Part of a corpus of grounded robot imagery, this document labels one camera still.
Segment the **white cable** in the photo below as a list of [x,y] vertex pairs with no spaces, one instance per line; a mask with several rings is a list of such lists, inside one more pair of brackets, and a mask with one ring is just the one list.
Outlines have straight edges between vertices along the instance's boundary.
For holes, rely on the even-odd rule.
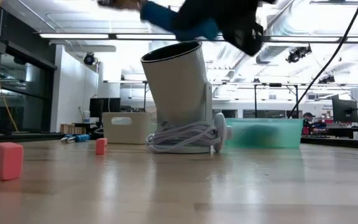
[[103,134],[103,128],[98,128],[96,130],[93,131],[96,134]]
[[195,122],[148,135],[146,147],[154,152],[169,152],[184,146],[212,146],[222,141],[217,131],[209,122]]

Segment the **pink foam block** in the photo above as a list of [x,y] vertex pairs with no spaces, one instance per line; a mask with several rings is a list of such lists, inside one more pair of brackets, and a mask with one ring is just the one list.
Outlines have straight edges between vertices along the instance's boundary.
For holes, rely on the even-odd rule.
[[12,180],[22,174],[23,146],[12,142],[0,143],[0,179]]
[[107,148],[107,139],[100,138],[96,140],[96,155],[104,155],[106,153]]

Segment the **box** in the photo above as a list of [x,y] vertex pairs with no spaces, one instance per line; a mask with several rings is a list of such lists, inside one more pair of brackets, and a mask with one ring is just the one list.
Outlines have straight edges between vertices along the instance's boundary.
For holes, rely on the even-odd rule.
[[228,118],[233,138],[227,140],[231,148],[299,148],[302,119]]
[[150,126],[148,113],[103,113],[103,133],[108,143],[145,144]]

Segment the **blue object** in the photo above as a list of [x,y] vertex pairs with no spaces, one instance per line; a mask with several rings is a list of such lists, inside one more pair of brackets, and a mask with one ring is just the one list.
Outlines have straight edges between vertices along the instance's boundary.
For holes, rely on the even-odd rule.
[[89,136],[89,134],[77,135],[77,136],[75,136],[75,142],[86,142],[90,138],[91,138],[91,136]]
[[175,34],[178,40],[194,40],[197,37],[205,37],[208,40],[214,40],[218,35],[219,28],[213,19],[208,19],[190,30],[175,30],[172,28],[172,19],[178,13],[160,6],[152,1],[146,1],[140,11],[140,18],[149,21],[168,32]]

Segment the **plastic bin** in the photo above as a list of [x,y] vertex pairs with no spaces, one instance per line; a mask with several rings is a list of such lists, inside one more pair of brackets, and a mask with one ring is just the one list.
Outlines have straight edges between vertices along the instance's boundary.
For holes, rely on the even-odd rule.
[[296,148],[301,142],[302,119],[228,118],[233,138],[227,140],[231,148]]

